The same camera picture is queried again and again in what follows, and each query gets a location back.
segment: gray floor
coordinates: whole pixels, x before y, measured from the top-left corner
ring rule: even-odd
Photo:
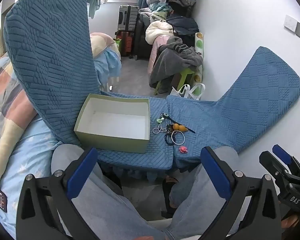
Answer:
[[[148,84],[148,61],[134,60],[128,57],[121,59],[122,70],[115,92],[126,95],[154,97],[154,89]],[[158,94],[156,97],[165,98],[168,93]],[[186,173],[176,171],[172,174],[179,181]],[[161,210],[165,210],[164,197],[162,192],[162,178],[154,183],[148,180],[133,178],[121,178],[124,195],[135,206],[139,214],[147,221],[163,219]]]

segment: white switch plate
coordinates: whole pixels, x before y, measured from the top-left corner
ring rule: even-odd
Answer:
[[[296,28],[297,28],[297,23],[298,23],[297,20],[293,19],[289,15],[286,15],[286,18],[284,20],[284,24],[283,25],[284,25],[284,27],[288,28],[293,33],[295,33],[296,32]]]

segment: metal screw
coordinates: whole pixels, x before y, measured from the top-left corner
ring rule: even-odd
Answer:
[[[271,176],[270,176],[269,174],[266,174],[266,175],[265,175],[265,179],[266,179],[266,180],[271,180],[272,178],[271,178]]]
[[[237,177],[241,178],[243,176],[242,171],[235,171],[234,173]]]
[[[32,174],[28,174],[27,176],[26,176],[26,180],[31,180],[33,178],[33,175]]]
[[[53,173],[54,176],[56,177],[60,177],[61,175],[63,174],[63,171],[62,170],[57,170]]]

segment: plaid blanket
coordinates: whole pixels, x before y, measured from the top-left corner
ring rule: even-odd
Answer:
[[[3,55],[0,58],[0,178],[16,143],[36,115],[8,55]]]

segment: light blue jeans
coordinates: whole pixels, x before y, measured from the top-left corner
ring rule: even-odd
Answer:
[[[52,156],[51,172],[65,170],[82,152],[78,146],[60,145]],[[240,169],[238,155],[232,148],[220,147],[215,153],[233,170]],[[153,236],[155,240],[178,240],[202,235],[225,202],[217,194],[202,165],[172,187],[170,201],[178,206],[178,209],[170,226],[160,231],[148,225],[131,202],[123,196],[121,189],[102,175],[98,164],[79,196],[72,199],[85,222],[102,240],[133,240],[141,236]],[[238,229],[239,222],[238,217],[229,233]],[[63,222],[62,224],[66,233],[70,235]]]

